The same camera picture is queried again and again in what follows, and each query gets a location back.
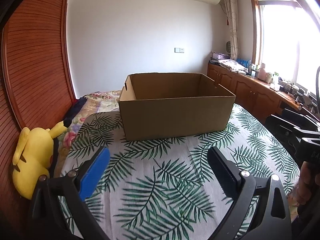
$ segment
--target open cardboard box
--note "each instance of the open cardboard box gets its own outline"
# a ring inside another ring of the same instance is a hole
[[[236,96],[199,73],[129,75],[119,98],[127,141],[224,130]]]

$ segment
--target wooden louvered door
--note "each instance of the wooden louvered door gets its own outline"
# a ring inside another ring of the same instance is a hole
[[[12,156],[21,128],[52,128],[74,100],[66,50],[66,1],[23,0],[1,36],[0,224],[4,219],[20,234],[28,201],[12,184]]]
[[[66,0],[24,0],[4,29],[4,78],[21,127],[53,127],[74,99],[65,12]]]

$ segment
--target white wall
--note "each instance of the white wall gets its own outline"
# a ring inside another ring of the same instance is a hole
[[[207,71],[229,40],[220,5],[193,0],[68,0],[67,45],[78,97],[120,90],[128,74]],[[174,48],[185,53],[175,53]]]
[[[237,0],[238,2],[238,42],[240,58],[252,60],[253,49],[253,15],[251,0]]]

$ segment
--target yellow plush toy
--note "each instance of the yellow plush toy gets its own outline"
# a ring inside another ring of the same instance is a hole
[[[30,131],[27,127],[22,129],[12,158],[15,165],[13,184],[21,196],[31,199],[39,176],[49,176],[53,139],[65,130],[67,128],[63,126],[63,122],[57,123],[51,130],[34,128]]]

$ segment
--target beige curtain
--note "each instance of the beige curtain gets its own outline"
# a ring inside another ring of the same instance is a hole
[[[238,28],[238,5],[237,0],[224,0],[230,27],[231,59],[236,60],[240,56],[237,28]]]

